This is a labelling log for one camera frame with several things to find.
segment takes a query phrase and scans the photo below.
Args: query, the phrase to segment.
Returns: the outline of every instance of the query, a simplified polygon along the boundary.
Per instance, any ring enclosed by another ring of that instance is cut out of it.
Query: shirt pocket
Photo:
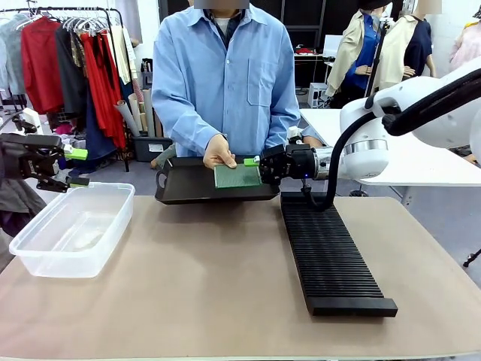
[[[276,82],[277,64],[249,59],[247,101],[250,105],[270,107]]]

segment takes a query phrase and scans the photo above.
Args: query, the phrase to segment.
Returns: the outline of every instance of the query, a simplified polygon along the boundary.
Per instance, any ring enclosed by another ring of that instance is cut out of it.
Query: black hat
[[[481,19],[481,6],[479,7],[479,11],[475,13],[473,17],[476,17],[477,19]]]
[[[392,3],[392,0],[358,0],[358,7],[362,10],[374,10]]]

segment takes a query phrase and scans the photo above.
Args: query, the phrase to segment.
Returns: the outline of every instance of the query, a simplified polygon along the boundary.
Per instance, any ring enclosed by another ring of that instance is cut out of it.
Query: black pants
[[[346,86],[341,85],[334,98],[331,100],[332,109],[342,109],[344,105],[350,102],[364,98],[366,89],[362,89],[358,86]]]

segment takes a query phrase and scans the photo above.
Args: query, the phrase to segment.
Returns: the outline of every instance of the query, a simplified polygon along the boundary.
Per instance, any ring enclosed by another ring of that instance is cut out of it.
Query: brown tabletop
[[[404,359],[481,351],[481,292],[393,199],[336,206],[394,319],[312,318],[279,199],[164,206],[136,197],[99,277],[0,275],[0,356]]]

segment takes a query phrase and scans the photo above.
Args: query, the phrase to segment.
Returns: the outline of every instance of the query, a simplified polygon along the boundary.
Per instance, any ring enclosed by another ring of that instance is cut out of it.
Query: white wall
[[[115,7],[115,0],[38,0],[35,6],[52,7]],[[23,0],[0,0],[0,9],[24,8],[26,2]],[[152,58],[153,42],[159,32],[159,6],[157,0],[139,0],[139,14],[141,16],[141,28],[143,44],[135,50],[137,54],[137,65],[140,70],[142,58]]]
[[[437,73],[442,77],[449,73],[449,55],[456,38],[473,15],[479,10],[480,0],[443,0],[443,14],[427,17],[433,30],[433,57]]]

